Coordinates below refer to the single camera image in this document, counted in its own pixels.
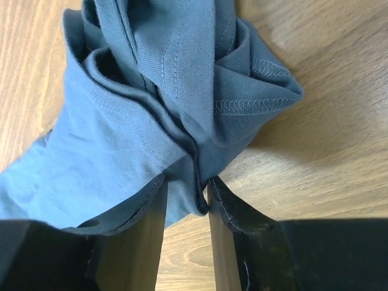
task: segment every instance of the cloth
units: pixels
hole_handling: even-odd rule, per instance
[[[259,128],[301,99],[232,0],[84,0],[63,16],[64,104],[0,175],[0,217],[77,226],[168,179],[166,226]]]

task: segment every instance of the wooden floor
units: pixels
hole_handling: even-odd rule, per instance
[[[0,1],[0,169],[53,124],[62,103],[61,12],[80,0]],[[388,217],[388,2],[245,0],[306,92],[222,173],[275,219]],[[214,291],[207,218],[166,230],[157,290]]]

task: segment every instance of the gray fabric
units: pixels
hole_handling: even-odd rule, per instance
[[[85,0],[63,17],[65,101],[0,175],[0,217],[77,226],[165,172],[166,225],[302,90],[232,0]]]

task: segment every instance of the stitched seam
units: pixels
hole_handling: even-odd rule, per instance
[[[172,31],[169,36],[169,41],[167,42],[166,48],[164,49],[163,55],[162,55],[162,82],[163,86],[166,87],[166,78],[164,76],[164,57],[167,53],[167,49],[170,47],[170,42],[171,42],[171,37],[172,37]]]
[[[179,18],[182,18],[182,5],[181,5],[180,0],[178,0],[178,4],[179,4]],[[189,6],[190,6],[190,0],[187,1],[187,8],[186,9],[188,9]],[[175,61],[174,61],[175,95],[176,95],[177,99],[178,99],[178,82],[176,80],[176,71],[177,71],[176,68],[177,68],[177,63],[178,63],[179,43],[181,42],[181,34],[183,31],[184,24],[185,24],[185,19],[183,18],[182,25],[181,25],[181,28],[180,28],[179,34],[178,34],[178,41],[176,43],[176,52],[175,52]]]
[[[233,47],[233,44],[235,43],[235,40],[236,40],[236,33],[235,33],[235,35],[233,35],[233,40],[232,40],[232,42],[230,43],[229,48],[228,48],[228,51],[226,51],[226,54],[229,54],[230,49]]]
[[[219,191],[219,189],[218,189],[218,187],[217,187],[216,182],[214,182],[214,180],[213,180],[213,185],[214,185],[214,188],[215,188],[215,190],[216,190],[217,196],[218,196],[218,198],[219,198],[219,204],[220,204],[221,207],[224,209],[225,214],[226,214],[226,217],[228,217],[228,220],[229,220],[230,224],[231,224],[235,229],[237,229],[239,232],[243,232],[238,226],[236,226],[236,225],[234,224],[233,219],[229,216],[228,211],[226,211],[225,205],[224,205],[224,203],[222,202],[222,199],[219,197],[219,192],[220,192],[220,191]]]
[[[297,101],[296,98],[225,99],[215,101],[213,109],[216,115],[255,116],[284,110]]]
[[[228,21],[228,24],[227,24],[227,25],[226,25],[226,27],[225,27],[225,30],[224,30],[224,33],[222,34],[222,37],[221,37],[221,39],[218,41],[218,43],[217,43],[217,45],[216,45],[216,48],[215,48],[215,50],[218,48],[218,46],[221,44],[221,41],[224,39],[224,36],[225,36],[226,30],[229,28],[229,24],[230,24],[230,19],[229,19],[229,21]]]
[[[288,76],[292,77],[290,72],[274,62],[266,59],[251,57],[252,68],[251,71],[261,74],[266,77]]]
[[[147,143],[147,141],[143,138],[143,136],[142,136],[142,134],[141,134],[141,129],[140,129],[140,126],[139,126],[139,124],[135,121],[135,120],[133,120],[133,122],[135,123],[135,125],[136,125],[136,127],[137,127],[137,129],[138,129],[138,132],[140,133],[140,138],[141,138],[141,140],[143,141],[143,143],[145,144],[145,146],[148,148],[148,150],[149,151],[151,151],[152,153],[153,153],[153,155],[155,156],[155,158],[157,158],[159,161],[161,161],[165,166],[168,166],[169,164],[167,163],[167,162],[165,162],[158,154],[156,154],[153,150],[152,150],[152,148],[150,147],[150,145]],[[129,123],[129,126],[134,130],[134,128],[133,128],[133,126],[132,126],[132,124],[131,124],[131,122]]]

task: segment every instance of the folded t-shirt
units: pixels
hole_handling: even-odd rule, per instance
[[[166,226],[301,99],[233,0],[84,0],[63,17],[64,105],[0,175],[0,218],[77,226],[167,175]]]

